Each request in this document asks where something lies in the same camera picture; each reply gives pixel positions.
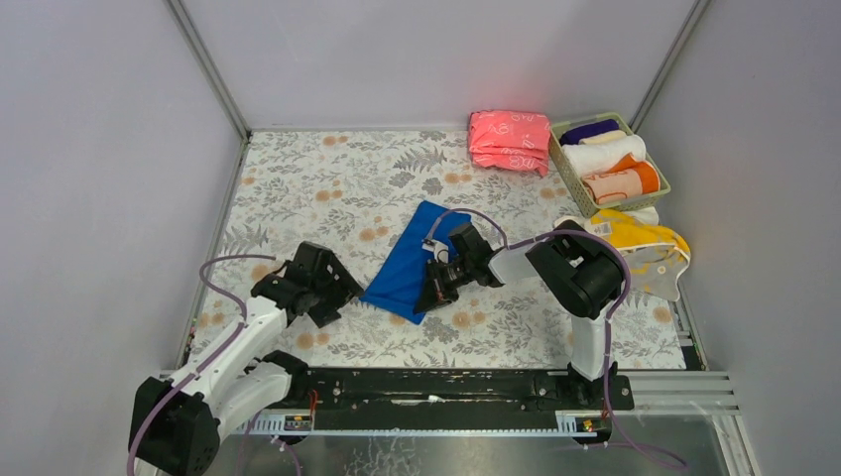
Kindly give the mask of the blue towel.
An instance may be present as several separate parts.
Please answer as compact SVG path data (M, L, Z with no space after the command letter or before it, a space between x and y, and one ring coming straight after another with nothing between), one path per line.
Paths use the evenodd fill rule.
M412 324L422 323L425 313L414 312L414 308L421 296L425 263L432 258L432 253L422 248L422 240L445 211L447 208L429 201L418 205L385 263L360 297L362 302Z

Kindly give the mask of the orange cartoon towel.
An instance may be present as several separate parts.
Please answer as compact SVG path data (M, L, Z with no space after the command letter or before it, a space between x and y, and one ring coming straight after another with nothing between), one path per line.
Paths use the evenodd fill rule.
M636 161L631 153L606 172L584 176L582 183L585 191L598 205L651 194L661 189L661 178L656 168L647 160Z

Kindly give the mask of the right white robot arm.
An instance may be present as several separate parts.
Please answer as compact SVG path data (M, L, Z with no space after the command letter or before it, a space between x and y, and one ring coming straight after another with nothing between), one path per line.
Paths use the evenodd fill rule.
M629 270L621 254L572 220L522 245L493 248L471 223L448 234L452 246L432 238L424 265L416 313L449 305L471 283L500 288L541 279L561 307L572 315L576 336L567 372L573 388L590 397L605 392L615 374L609 346L609 321L627 294Z

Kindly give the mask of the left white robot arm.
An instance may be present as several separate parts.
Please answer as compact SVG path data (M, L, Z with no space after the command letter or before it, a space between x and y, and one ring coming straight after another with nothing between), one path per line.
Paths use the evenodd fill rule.
M135 394L126 472L150 468L202 475L221 443L272 404L317 404L308 366L290 354L259 354L300 316L323 327L363 290L330 249L307 241L260 279L239 316L198 357L166 378L150 377Z

